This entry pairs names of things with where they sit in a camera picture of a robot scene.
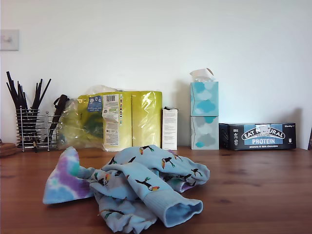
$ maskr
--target sock cuff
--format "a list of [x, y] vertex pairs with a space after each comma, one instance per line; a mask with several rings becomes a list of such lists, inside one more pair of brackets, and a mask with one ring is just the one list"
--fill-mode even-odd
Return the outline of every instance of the sock cuff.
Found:
[[202, 201], [184, 198], [173, 190], [148, 193], [143, 202], [167, 228], [184, 223], [203, 210]]

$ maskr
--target pile of socks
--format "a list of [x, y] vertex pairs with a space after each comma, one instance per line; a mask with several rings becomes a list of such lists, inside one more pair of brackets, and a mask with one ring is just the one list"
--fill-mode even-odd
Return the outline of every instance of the pile of socks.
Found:
[[138, 234], [157, 218], [173, 227], [199, 214], [202, 201], [180, 193], [206, 183], [209, 176], [205, 165], [154, 145], [124, 149], [99, 170], [80, 166], [70, 147], [46, 182], [43, 203], [94, 196], [113, 232]]

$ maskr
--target wooden coaster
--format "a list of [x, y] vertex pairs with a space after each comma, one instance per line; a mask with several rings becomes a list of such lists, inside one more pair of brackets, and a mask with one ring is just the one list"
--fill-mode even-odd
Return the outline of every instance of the wooden coaster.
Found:
[[13, 143], [2, 143], [0, 144], [0, 157], [9, 156], [15, 154], [17, 148]]

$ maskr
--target white box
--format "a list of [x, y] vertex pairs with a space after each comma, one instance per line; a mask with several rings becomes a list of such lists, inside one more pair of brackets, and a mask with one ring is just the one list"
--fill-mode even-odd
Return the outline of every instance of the white box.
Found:
[[162, 149], [177, 150], [177, 111], [162, 110]]

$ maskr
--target barcode label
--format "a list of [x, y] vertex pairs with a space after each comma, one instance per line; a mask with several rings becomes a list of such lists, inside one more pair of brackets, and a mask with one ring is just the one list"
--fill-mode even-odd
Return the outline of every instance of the barcode label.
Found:
[[106, 101], [116, 101], [116, 96], [115, 95], [106, 95]]

